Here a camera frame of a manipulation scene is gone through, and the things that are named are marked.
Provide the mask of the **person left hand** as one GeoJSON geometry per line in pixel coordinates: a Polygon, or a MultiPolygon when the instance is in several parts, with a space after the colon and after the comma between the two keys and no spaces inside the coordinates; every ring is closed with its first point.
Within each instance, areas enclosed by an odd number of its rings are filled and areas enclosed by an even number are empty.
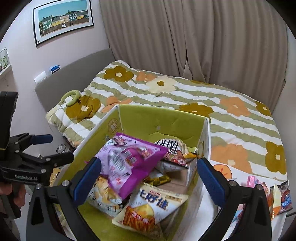
{"type": "Polygon", "coordinates": [[[25,205],[25,194],[26,189],[23,184],[1,183],[1,201],[8,217],[17,219],[21,216],[21,208],[25,205]]]}

